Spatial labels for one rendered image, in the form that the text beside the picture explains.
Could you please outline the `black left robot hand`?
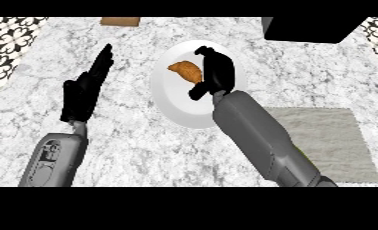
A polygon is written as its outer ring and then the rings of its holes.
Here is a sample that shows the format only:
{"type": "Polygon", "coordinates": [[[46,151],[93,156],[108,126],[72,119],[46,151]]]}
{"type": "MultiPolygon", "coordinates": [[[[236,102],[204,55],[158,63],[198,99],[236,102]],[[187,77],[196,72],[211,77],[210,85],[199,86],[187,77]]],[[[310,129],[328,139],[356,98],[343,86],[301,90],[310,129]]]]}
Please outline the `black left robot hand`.
{"type": "Polygon", "coordinates": [[[112,46],[106,45],[96,57],[90,70],[84,71],[75,80],[63,82],[63,107],[61,114],[63,122],[86,122],[90,119],[100,87],[112,64],[112,46]]]}

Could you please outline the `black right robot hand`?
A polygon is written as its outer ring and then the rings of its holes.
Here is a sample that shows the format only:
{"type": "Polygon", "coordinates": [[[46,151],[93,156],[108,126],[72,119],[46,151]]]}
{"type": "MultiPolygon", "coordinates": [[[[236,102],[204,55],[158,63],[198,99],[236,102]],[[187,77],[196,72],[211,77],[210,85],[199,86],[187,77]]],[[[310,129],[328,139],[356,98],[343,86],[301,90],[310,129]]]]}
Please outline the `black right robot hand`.
{"type": "Polygon", "coordinates": [[[198,101],[207,93],[230,93],[235,88],[235,65],[232,59],[211,47],[201,46],[195,54],[204,56],[204,80],[189,90],[190,99],[198,101]]]}

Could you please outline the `golden brown croissant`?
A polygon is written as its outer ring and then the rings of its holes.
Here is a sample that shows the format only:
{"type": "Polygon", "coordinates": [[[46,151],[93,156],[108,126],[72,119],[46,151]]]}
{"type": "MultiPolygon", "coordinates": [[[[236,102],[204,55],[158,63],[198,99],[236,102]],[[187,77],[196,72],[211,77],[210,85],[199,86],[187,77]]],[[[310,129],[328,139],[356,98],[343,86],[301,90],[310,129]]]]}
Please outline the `golden brown croissant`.
{"type": "Polygon", "coordinates": [[[189,61],[176,62],[168,66],[168,70],[176,72],[180,77],[193,84],[202,81],[202,71],[189,61]]]}

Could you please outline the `white oval plate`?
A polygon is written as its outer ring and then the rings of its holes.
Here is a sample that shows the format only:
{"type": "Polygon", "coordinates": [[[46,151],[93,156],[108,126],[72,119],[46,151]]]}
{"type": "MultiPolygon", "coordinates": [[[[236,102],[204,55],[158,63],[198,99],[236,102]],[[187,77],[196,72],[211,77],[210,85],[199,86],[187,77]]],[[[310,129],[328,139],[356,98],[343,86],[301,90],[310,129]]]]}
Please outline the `white oval plate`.
{"type": "Polygon", "coordinates": [[[174,45],[162,54],[156,61],[151,76],[151,91],[154,102],[164,116],[180,126],[192,129],[205,129],[216,126],[213,121],[213,96],[193,101],[189,98],[189,90],[195,84],[186,81],[180,75],[168,69],[177,62],[189,61],[202,69],[202,55],[195,55],[195,50],[201,47],[211,47],[224,54],[233,61],[235,66],[235,89],[247,89],[247,77],[242,64],[229,51],[217,43],[207,40],[190,40],[174,45]]]}

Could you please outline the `grey fabric placemat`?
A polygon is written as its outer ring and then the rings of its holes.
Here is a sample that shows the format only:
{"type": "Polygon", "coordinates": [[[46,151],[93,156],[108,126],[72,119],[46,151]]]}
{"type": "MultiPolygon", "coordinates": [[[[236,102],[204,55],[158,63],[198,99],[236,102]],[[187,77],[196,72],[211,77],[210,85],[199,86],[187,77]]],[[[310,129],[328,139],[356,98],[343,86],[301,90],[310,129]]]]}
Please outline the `grey fabric placemat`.
{"type": "Polygon", "coordinates": [[[266,110],[325,176],[335,182],[378,183],[378,170],[350,109],[266,107],[266,110]]]}

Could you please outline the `black box appliance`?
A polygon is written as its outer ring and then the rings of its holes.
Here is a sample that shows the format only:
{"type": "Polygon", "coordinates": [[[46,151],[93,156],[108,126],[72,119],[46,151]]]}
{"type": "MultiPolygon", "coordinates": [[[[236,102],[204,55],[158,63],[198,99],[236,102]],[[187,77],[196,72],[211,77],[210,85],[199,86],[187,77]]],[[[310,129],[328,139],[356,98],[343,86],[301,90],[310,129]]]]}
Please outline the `black box appliance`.
{"type": "Polygon", "coordinates": [[[340,43],[365,17],[263,17],[264,39],[272,41],[340,43]]]}

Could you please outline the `brown wooden board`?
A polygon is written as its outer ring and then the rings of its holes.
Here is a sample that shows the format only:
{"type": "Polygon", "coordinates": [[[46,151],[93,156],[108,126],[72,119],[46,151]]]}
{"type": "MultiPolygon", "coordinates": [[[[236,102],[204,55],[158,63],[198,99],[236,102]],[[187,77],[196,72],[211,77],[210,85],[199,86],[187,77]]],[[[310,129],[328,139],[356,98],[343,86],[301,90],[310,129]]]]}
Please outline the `brown wooden board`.
{"type": "Polygon", "coordinates": [[[103,17],[100,19],[100,24],[106,26],[137,27],[139,22],[139,17],[103,17]]]}

